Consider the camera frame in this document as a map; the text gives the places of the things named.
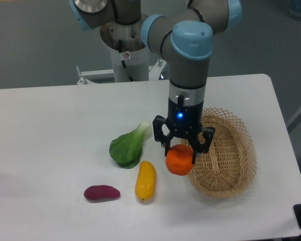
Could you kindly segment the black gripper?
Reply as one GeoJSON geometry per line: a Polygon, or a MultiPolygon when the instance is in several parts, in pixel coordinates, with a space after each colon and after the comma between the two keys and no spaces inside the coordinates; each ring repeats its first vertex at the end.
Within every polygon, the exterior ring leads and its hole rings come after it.
{"type": "Polygon", "coordinates": [[[203,127],[201,116],[204,102],[197,105],[178,107],[178,104],[169,99],[168,117],[157,115],[153,120],[153,132],[156,142],[160,142],[165,149],[165,157],[171,148],[171,140],[174,137],[190,138],[193,149],[192,164],[195,165],[196,157],[202,153],[208,153],[215,134],[214,127],[203,127]],[[165,125],[169,133],[163,132],[165,125]]]}

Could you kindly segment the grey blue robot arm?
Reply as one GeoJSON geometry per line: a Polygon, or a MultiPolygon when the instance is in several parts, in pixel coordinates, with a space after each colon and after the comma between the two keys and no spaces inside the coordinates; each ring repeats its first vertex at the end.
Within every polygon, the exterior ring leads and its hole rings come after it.
{"type": "Polygon", "coordinates": [[[153,121],[155,140],[166,151],[174,137],[186,139],[193,156],[209,151],[213,127],[203,127],[201,115],[213,50],[213,36],[237,25],[240,1],[188,1],[175,17],[146,16],[140,1],[69,1],[81,28],[99,28],[111,54],[116,82],[145,81],[148,51],[170,67],[168,116],[153,121]]]}

